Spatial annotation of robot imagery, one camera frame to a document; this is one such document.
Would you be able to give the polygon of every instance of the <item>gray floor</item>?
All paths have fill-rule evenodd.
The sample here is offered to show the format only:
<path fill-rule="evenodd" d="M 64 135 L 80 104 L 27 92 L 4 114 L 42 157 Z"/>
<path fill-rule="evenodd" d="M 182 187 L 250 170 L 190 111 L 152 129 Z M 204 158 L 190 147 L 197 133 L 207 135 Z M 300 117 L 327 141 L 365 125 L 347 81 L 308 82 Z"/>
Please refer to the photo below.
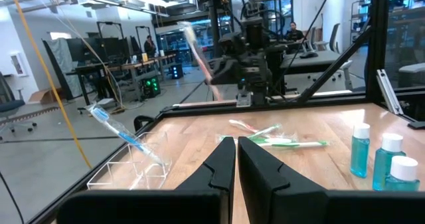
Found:
<path fill-rule="evenodd" d="M 363 70 L 364 63 L 362 64 L 361 60 L 362 58 L 360 57 L 357 64 L 358 67 L 355 70 Z M 155 116 L 164 107 L 180 102 L 203 80 L 202 72 L 196 68 L 186 69 L 186 72 L 188 74 L 180 80 L 162 82 L 162 94 L 160 96 L 146 100 L 144 105 L 139 108 L 126 110 L 122 114 L 114 115 L 114 119 L 123 123 L 129 130 L 133 130 L 135 116 L 140 114 Z M 313 84 L 313 81 L 307 79 L 307 75 L 298 74 L 286 77 L 288 86 L 290 88 L 297 87 L 301 92 Z M 358 78 L 357 74 L 352 76 L 352 81 L 354 87 L 364 86 L 364 80 Z M 226 99 L 234 99 L 236 95 L 235 85 L 219 86 L 219 89 Z M 335 82 L 328 80 L 320 91 L 344 89 L 343 78 L 338 78 Z M 212 100 L 212 94 L 209 92 L 208 87 L 202 84 L 186 102 L 202 102 L 205 100 Z M 112 134 L 101 127 L 95 119 L 89 118 L 87 115 L 79 115 L 76 108 L 83 105 L 83 103 L 81 98 L 75 102 L 64 103 L 66 113 L 77 136 L 79 138 L 111 136 Z M 125 105 L 131 108 L 136 103 L 126 102 Z M 46 107 L 39 104 L 28 104 L 20 110 L 19 114 L 41 110 Z M 3 139 L 16 141 L 71 138 L 60 110 L 38 116 L 33 121 L 38 123 L 37 129 L 33 133 L 28 133 L 26 130 L 17 130 L 15 135 L 5 132 L 2 134 Z M 81 140 L 80 143 L 94 166 L 122 142 L 118 139 L 108 139 Z M 0 171 L 11 188 L 25 221 L 36 215 L 88 170 L 73 141 L 0 144 Z M 17 212 L 1 184 L 0 220 L 2 220 L 1 223 L 3 224 L 19 223 Z"/>

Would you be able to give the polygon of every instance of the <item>plastic bottle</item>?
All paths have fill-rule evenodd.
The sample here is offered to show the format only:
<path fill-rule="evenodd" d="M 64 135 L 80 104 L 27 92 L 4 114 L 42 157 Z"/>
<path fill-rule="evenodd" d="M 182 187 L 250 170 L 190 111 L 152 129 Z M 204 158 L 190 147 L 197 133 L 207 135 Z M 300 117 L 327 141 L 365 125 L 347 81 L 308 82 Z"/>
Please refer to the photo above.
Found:
<path fill-rule="evenodd" d="M 405 156 L 401 145 L 403 137 L 398 134 L 383 134 L 382 146 L 375 153 L 373 167 L 373 189 L 381 191 L 385 187 L 385 178 L 390 174 L 391 159 L 394 156 Z"/>
<path fill-rule="evenodd" d="M 394 156 L 390 175 L 385 179 L 385 191 L 418 191 L 420 181 L 416 179 L 418 162 L 413 158 Z"/>
<path fill-rule="evenodd" d="M 353 140 L 351 142 L 351 173 L 357 177 L 365 178 L 367 175 L 367 156 L 369 154 L 369 130 L 368 124 L 354 126 Z"/>

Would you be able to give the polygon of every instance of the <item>white bottle cap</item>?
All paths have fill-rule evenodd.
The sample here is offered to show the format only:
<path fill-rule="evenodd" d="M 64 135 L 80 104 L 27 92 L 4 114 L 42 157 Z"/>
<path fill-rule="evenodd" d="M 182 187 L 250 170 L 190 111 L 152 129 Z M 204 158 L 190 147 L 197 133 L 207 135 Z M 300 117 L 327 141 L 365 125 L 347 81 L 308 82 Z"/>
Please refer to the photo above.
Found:
<path fill-rule="evenodd" d="M 403 180 L 414 181 L 416 180 L 416 171 L 418 169 L 418 162 L 413 158 L 404 156 L 394 156 L 391 160 L 391 176 Z"/>
<path fill-rule="evenodd" d="M 382 149 L 389 152 L 401 152 L 403 136 L 398 134 L 383 134 Z"/>
<path fill-rule="evenodd" d="M 368 124 L 356 124 L 354 125 L 353 137 L 360 138 L 360 139 L 369 138 L 370 129 L 371 129 L 371 126 Z"/>

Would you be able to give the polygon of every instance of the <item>acrylic box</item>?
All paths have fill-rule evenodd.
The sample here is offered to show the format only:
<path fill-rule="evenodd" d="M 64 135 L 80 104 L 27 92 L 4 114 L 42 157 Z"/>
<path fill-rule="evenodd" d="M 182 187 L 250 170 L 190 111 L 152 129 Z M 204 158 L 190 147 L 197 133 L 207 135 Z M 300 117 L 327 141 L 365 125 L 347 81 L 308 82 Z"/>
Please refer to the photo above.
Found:
<path fill-rule="evenodd" d="M 172 165 L 166 152 L 167 134 L 143 133 L 139 141 L 143 144 L 143 151 L 132 144 L 126 144 L 96 172 L 87 183 L 87 188 L 160 189 Z"/>

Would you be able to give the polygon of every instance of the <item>computer tower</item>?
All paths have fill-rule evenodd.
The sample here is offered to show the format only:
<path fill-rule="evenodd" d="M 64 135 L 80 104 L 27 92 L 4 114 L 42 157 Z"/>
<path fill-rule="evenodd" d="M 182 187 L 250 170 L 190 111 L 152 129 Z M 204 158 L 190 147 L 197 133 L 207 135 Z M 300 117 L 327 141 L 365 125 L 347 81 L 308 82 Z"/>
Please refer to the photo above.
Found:
<path fill-rule="evenodd" d="M 157 76 L 141 80 L 141 87 L 145 98 L 155 98 L 158 94 L 161 94 Z"/>
<path fill-rule="evenodd" d="M 179 79 L 183 77 L 183 67 L 181 64 L 171 65 L 170 68 L 171 68 L 172 79 Z"/>

